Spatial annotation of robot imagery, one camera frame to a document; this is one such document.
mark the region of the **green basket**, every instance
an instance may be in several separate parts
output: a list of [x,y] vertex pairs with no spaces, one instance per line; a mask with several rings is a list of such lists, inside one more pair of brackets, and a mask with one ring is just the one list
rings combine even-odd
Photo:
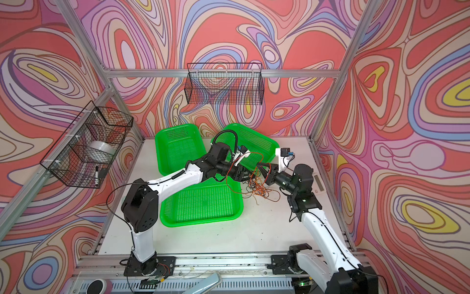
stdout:
[[[234,130],[237,133],[239,146],[245,145],[248,150],[263,154],[262,162],[271,162],[276,156],[276,148],[279,148],[279,144],[273,139],[240,124],[230,124],[224,130]],[[231,133],[224,133],[217,138],[217,142],[224,142],[233,149],[235,137]],[[255,170],[260,160],[261,155],[252,153],[243,158],[240,164],[250,170]]]
[[163,129],[155,136],[158,171],[169,175],[184,168],[188,160],[206,154],[201,134],[196,125],[186,124]]
[[[228,178],[227,184],[241,192],[239,182]],[[241,194],[231,191],[225,181],[209,179],[187,187],[162,202],[160,220],[167,227],[230,221],[243,212]]]

